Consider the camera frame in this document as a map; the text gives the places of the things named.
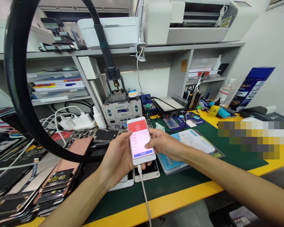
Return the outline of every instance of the blue button on screen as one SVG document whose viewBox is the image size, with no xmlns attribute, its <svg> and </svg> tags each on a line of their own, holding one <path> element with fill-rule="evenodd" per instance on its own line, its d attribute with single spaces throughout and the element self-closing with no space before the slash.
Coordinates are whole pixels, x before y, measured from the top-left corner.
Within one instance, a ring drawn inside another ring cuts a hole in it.
<svg viewBox="0 0 284 227">
<path fill-rule="evenodd" d="M 143 155 L 146 155 L 146 154 L 151 154 L 153 153 L 152 150 L 149 150 L 149 151 L 146 151 L 146 152 L 142 152 L 142 153 L 139 153 L 139 154 L 135 154 L 133 157 L 134 158 L 137 158 L 137 157 L 140 157 L 140 156 L 143 156 Z"/>
</svg>

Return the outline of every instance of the white printer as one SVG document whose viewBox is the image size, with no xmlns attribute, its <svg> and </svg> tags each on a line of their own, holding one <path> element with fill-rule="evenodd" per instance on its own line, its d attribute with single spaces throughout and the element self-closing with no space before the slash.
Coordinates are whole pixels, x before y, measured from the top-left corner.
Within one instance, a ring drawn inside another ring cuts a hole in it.
<svg viewBox="0 0 284 227">
<path fill-rule="evenodd" d="M 259 13 L 244 0 L 145 0 L 144 42 L 163 46 L 240 41 Z"/>
</svg>

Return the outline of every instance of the hand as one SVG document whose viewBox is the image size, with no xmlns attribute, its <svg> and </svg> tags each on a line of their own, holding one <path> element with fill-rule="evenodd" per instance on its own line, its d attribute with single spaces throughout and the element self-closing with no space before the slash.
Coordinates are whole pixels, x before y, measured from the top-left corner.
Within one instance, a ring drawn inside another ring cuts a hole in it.
<svg viewBox="0 0 284 227">
<path fill-rule="evenodd" d="M 108 146 L 105 156 L 97 172 L 106 180 L 107 190 L 115 187 L 125 175 L 133 169 L 129 137 L 133 132 L 124 132 L 114 139 Z"/>
<path fill-rule="evenodd" d="M 157 152 L 163 153 L 175 161 L 185 161 L 185 152 L 189 149 L 194 149 L 181 143 L 162 130 L 149 128 L 149 133 L 152 139 L 145 145 L 145 148 L 150 149 L 154 147 Z"/>
</svg>

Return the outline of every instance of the person's left hand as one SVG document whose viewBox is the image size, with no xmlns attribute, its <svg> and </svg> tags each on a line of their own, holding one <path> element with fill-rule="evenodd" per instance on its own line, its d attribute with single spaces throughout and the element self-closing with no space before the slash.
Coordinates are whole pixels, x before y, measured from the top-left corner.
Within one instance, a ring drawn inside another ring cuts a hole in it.
<svg viewBox="0 0 284 227">
<path fill-rule="evenodd" d="M 134 167 L 129 143 L 132 133 L 132 131 L 124 132 L 109 144 L 97 170 L 101 177 L 106 179 L 108 190 L 115 187 Z M 146 164 L 143 163 L 141 167 L 145 169 Z"/>
</svg>

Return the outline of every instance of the white smartphone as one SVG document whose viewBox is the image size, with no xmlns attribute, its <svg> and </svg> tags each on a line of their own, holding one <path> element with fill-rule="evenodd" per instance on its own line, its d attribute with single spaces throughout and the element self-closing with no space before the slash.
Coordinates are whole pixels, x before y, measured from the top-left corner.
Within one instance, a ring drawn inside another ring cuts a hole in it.
<svg viewBox="0 0 284 227">
<path fill-rule="evenodd" d="M 141 182 L 140 174 L 138 168 L 134 169 L 134 179 L 135 182 Z M 160 171 L 158 169 L 157 161 L 153 161 L 150 166 L 146 166 L 145 170 L 142 170 L 143 181 L 151 180 L 160 177 Z"/>
<path fill-rule="evenodd" d="M 127 125 L 128 131 L 133 131 L 129 138 L 133 164 L 136 166 L 155 160 L 154 148 L 146 149 L 144 147 L 151 139 L 145 117 L 128 120 Z"/>
<path fill-rule="evenodd" d="M 134 183 L 133 170 L 131 170 L 126 175 L 126 181 L 123 181 L 123 180 L 124 180 L 124 178 L 115 187 L 111 188 L 109 191 L 115 191 L 115 190 L 119 190 L 119 189 L 122 189 L 122 188 L 128 188 L 128 187 L 133 186 L 133 183 Z"/>
</svg>

